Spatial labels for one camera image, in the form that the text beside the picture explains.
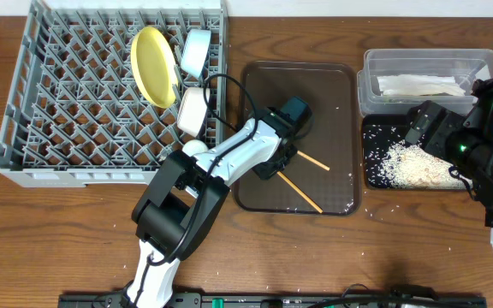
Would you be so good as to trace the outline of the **wooden chopstick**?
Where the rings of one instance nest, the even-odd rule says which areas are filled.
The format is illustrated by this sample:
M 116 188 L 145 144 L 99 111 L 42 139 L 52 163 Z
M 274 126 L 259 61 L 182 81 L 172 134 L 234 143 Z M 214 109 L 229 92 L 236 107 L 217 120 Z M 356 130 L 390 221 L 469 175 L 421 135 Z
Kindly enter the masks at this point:
M 299 155 L 300 157 L 302 157 L 305 160 L 309 161 L 310 163 L 313 163 L 313 164 L 317 165 L 319 168 L 324 169 L 325 171 L 330 171 L 330 167 L 329 166 L 327 166 L 324 163 L 319 162 L 317 159 L 315 159 L 313 157 L 310 157 L 309 155 L 305 154 L 302 151 L 297 151 L 297 155 Z
M 283 172 L 277 171 L 276 173 L 287 185 L 289 185 L 298 195 L 300 195 L 316 212 L 323 213 L 320 208 L 307 194 L 305 194 L 299 187 L 297 187 Z

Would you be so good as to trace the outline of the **cream plastic cup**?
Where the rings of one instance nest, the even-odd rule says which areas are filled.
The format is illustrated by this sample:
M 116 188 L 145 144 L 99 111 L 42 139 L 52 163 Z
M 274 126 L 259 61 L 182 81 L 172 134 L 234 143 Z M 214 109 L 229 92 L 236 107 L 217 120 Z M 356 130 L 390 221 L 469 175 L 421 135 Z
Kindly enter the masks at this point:
M 192 157 L 196 154 L 208 151 L 208 146 L 198 139 L 191 139 L 182 147 L 181 150 L 188 156 Z

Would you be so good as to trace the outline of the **white paper napkin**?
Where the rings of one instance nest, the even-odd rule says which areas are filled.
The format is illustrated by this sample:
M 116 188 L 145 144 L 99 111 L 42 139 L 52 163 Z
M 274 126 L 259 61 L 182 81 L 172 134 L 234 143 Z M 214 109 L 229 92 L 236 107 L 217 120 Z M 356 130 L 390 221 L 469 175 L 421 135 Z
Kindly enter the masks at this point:
M 464 96 L 465 91 L 452 76 L 399 74 L 378 76 L 379 90 L 383 96 Z

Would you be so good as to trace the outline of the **light blue plastic bowl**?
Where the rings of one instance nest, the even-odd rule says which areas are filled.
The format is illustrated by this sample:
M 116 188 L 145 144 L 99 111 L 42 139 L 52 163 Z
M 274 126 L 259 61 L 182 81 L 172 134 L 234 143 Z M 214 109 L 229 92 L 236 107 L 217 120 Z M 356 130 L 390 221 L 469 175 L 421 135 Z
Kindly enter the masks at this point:
M 198 79 L 202 74 L 211 42 L 211 32 L 192 29 L 187 34 L 181 57 L 181 69 Z

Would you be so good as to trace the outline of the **yellow plastic plate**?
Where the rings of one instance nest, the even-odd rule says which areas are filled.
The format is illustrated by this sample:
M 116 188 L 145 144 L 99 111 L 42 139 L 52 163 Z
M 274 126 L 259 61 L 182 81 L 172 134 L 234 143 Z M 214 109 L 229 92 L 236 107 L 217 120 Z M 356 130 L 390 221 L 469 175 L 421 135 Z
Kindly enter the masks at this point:
M 176 100 L 173 87 L 178 80 L 167 39 L 155 27 L 144 27 L 134 36 L 130 54 L 133 77 L 142 96 L 158 108 L 169 108 Z

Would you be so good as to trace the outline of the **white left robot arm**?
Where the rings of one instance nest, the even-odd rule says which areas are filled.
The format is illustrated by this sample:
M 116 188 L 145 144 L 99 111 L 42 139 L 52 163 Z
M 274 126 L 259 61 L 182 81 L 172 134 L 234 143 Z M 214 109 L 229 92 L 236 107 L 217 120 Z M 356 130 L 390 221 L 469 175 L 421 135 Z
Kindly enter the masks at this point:
M 267 180 L 295 154 L 294 140 L 312 110 L 298 97 L 257 110 L 240 131 L 210 150 L 173 151 L 133 209 L 140 260 L 123 307 L 163 307 L 181 261 L 203 242 L 231 186 L 249 170 Z

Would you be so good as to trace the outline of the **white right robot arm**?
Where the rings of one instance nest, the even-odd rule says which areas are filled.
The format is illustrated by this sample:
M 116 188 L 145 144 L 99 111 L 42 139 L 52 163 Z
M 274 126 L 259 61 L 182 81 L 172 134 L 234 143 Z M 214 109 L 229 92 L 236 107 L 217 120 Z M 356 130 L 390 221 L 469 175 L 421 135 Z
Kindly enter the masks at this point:
M 493 78 L 476 80 L 472 95 L 477 101 L 467 115 L 430 100 L 411 108 L 405 141 L 450 163 L 450 175 L 485 208 L 493 249 Z

